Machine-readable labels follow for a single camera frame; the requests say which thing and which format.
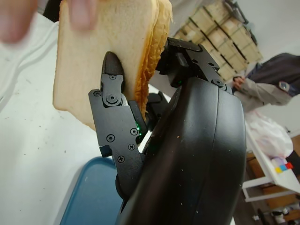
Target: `white table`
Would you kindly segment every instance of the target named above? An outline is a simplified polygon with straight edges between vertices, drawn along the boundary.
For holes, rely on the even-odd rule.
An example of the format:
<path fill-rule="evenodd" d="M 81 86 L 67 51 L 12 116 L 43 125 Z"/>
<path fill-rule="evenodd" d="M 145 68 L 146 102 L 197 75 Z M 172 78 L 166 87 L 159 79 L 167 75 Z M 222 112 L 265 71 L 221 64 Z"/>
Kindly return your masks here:
<path fill-rule="evenodd" d="M 282 173 L 277 173 L 275 171 L 275 168 L 271 163 L 270 158 L 266 156 L 262 152 L 260 147 L 257 145 L 247 123 L 246 123 L 246 138 L 247 138 L 247 148 L 253 151 L 259 165 L 262 168 L 263 173 L 265 174 L 265 177 L 249 180 L 243 183 L 242 188 L 245 195 L 245 201 L 253 202 L 253 201 L 275 198 L 275 197 L 280 197 L 280 196 L 290 195 L 295 193 L 300 194 L 300 183 L 298 182 L 293 171 L 286 170 L 283 171 Z M 262 195 L 262 196 L 255 196 L 255 197 L 249 196 L 247 192 L 247 188 L 260 186 L 267 183 L 273 183 L 275 185 L 281 186 L 283 188 L 288 189 L 288 191 L 279 192 L 271 195 Z"/>
<path fill-rule="evenodd" d="M 11 66 L 14 57 L 34 45 L 51 25 L 36 15 L 25 43 L 11 52 L 0 46 L 0 65 Z M 96 133 L 52 105 L 56 48 L 19 74 L 14 93 L 0 112 L 1 225 L 58 225 L 80 169 L 101 155 Z M 150 92 L 158 90 L 150 87 Z"/>

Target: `screw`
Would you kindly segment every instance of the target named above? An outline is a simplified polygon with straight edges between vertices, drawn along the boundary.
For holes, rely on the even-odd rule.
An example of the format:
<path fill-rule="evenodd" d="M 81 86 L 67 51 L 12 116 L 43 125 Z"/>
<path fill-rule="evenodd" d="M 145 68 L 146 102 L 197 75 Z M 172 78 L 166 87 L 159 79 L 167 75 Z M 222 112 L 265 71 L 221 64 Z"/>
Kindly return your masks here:
<path fill-rule="evenodd" d="M 114 141 L 114 136 L 113 136 L 113 135 L 108 135 L 108 136 L 106 137 L 106 140 L 107 140 L 108 142 L 113 142 L 113 141 Z"/>
<path fill-rule="evenodd" d="M 117 96 L 114 96 L 114 95 L 109 95 L 106 97 L 106 100 L 110 103 L 110 104 L 114 104 L 116 103 L 119 98 Z"/>
<path fill-rule="evenodd" d="M 130 130 L 130 133 L 131 133 L 132 135 L 137 135 L 137 129 L 132 128 L 132 129 Z"/>
<path fill-rule="evenodd" d="M 101 95 L 101 93 L 100 93 L 100 91 L 99 90 L 97 90 L 97 91 L 94 91 L 94 96 L 96 96 L 96 97 L 99 97 Z"/>
<path fill-rule="evenodd" d="M 135 145 L 134 144 L 128 145 L 128 149 L 131 150 L 131 151 L 134 150 L 135 149 Z"/>
<path fill-rule="evenodd" d="M 119 157 L 118 157 L 118 162 L 119 162 L 119 163 L 123 163 L 124 161 L 125 161 L 124 156 L 119 156 Z"/>
<path fill-rule="evenodd" d="M 224 86 L 223 82 L 218 79 L 213 79 L 211 82 L 217 85 L 219 88 L 222 88 Z"/>

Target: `blue plastic container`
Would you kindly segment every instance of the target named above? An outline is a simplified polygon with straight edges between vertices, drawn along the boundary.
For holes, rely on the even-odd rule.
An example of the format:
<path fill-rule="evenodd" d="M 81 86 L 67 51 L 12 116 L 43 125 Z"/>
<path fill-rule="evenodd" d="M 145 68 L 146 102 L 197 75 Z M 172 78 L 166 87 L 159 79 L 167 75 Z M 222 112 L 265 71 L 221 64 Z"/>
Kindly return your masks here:
<path fill-rule="evenodd" d="M 111 159 L 97 157 L 82 169 L 60 225 L 114 225 L 122 199 Z"/>

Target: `robotic hand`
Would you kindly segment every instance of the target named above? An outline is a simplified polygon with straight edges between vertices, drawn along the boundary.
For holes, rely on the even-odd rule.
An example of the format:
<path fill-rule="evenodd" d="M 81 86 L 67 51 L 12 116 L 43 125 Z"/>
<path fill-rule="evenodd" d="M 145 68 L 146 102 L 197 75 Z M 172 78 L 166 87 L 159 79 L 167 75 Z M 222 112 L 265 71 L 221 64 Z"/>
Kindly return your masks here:
<path fill-rule="evenodd" d="M 230 223 L 245 169 L 245 123 L 218 69 L 201 45 L 168 38 L 157 70 L 178 89 L 162 115 L 148 105 L 153 132 L 140 153 L 148 129 L 136 102 L 122 94 L 118 57 L 107 53 L 101 89 L 89 98 L 100 151 L 118 172 L 124 201 L 117 225 Z"/>

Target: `bread slice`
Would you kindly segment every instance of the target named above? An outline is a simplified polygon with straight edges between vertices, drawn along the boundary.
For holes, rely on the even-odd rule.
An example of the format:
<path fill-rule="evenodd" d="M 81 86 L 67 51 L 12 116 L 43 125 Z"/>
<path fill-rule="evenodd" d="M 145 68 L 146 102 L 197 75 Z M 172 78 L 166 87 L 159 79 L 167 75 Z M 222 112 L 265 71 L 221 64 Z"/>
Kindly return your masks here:
<path fill-rule="evenodd" d="M 75 31 L 68 3 L 62 1 L 53 89 L 54 107 L 69 111 L 92 129 L 88 93 L 100 88 L 107 51 L 122 63 L 127 100 L 136 100 L 145 113 L 148 81 L 166 42 L 172 7 L 169 0 L 107 0 L 98 2 L 97 15 L 94 30 Z"/>
<path fill-rule="evenodd" d="M 156 65 L 160 60 L 160 55 L 164 50 L 165 42 L 168 37 L 170 20 L 172 20 L 172 5 L 169 0 L 158 1 L 159 14 L 157 22 L 154 26 L 150 52 L 148 54 L 147 66 L 141 76 L 141 89 L 135 89 L 135 99 L 140 106 L 142 114 L 146 112 L 146 104 L 148 100 L 148 85 L 150 78 L 154 75 Z"/>

